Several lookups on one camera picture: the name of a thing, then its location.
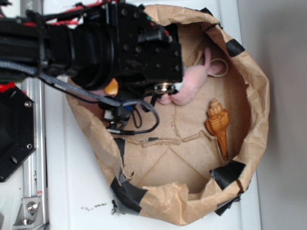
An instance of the paper bag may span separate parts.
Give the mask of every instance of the paper bag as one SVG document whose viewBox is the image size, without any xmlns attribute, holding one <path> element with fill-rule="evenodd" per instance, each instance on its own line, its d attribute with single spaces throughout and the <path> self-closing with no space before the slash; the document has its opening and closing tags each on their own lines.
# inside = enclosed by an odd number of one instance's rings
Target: paper bag
<svg viewBox="0 0 307 230">
<path fill-rule="evenodd" d="M 68 96 L 71 109 L 91 143 L 114 193 L 119 212 L 186 225 L 206 214 L 221 214 L 245 192 L 266 148 L 269 83 L 247 51 L 208 13 L 152 5 L 146 13 L 163 26 L 176 23 L 185 66 L 201 64 L 204 48 L 229 65 L 221 77 L 208 77 L 185 106 L 155 108 L 161 119 L 151 133 L 111 135 L 101 112 Z M 229 159 L 224 161 L 215 137 L 205 127 L 209 103 L 216 98 L 229 111 Z M 142 129 L 153 125 L 141 114 Z M 132 122 L 127 129 L 135 129 Z"/>
</svg>

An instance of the pink plush mouse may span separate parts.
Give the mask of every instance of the pink plush mouse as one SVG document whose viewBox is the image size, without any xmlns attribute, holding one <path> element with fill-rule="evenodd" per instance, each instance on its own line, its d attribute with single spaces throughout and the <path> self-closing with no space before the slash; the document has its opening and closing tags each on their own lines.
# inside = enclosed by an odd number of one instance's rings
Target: pink plush mouse
<svg viewBox="0 0 307 230">
<path fill-rule="evenodd" d="M 223 69 L 221 64 L 211 66 L 211 51 L 209 48 L 206 48 L 204 53 L 204 65 L 187 67 L 184 71 L 183 86 L 180 92 L 172 95 L 164 94 L 161 99 L 158 99 L 161 104 L 173 102 L 177 105 L 185 105 L 189 103 L 205 84 L 208 72 L 210 74 L 217 74 Z"/>
</svg>

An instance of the gray wall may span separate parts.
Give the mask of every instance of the gray wall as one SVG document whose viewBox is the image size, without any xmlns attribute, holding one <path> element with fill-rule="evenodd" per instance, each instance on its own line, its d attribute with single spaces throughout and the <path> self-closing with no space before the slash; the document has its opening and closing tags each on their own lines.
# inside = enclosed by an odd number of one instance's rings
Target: gray wall
<svg viewBox="0 0 307 230">
<path fill-rule="evenodd" d="M 268 147 L 258 167 L 263 230 L 307 224 L 307 1 L 238 0 L 243 45 L 271 84 Z"/>
</svg>

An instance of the wooden seashell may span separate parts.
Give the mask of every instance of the wooden seashell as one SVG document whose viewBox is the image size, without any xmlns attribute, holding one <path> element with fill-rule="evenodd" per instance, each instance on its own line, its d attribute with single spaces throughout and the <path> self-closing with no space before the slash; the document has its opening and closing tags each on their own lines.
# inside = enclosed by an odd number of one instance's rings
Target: wooden seashell
<svg viewBox="0 0 307 230">
<path fill-rule="evenodd" d="M 229 112 L 216 99 L 210 103 L 209 118 L 205 122 L 209 133 L 217 137 L 223 159 L 228 160 L 226 129 L 229 124 Z"/>
</svg>

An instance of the black mounting plate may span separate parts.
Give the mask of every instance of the black mounting plate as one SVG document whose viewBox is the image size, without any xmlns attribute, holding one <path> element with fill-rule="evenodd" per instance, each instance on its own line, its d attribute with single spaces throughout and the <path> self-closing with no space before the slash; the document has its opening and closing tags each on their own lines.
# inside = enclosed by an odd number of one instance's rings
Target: black mounting plate
<svg viewBox="0 0 307 230">
<path fill-rule="evenodd" d="M 17 87 L 0 93 L 0 183 L 35 150 L 34 106 Z"/>
</svg>

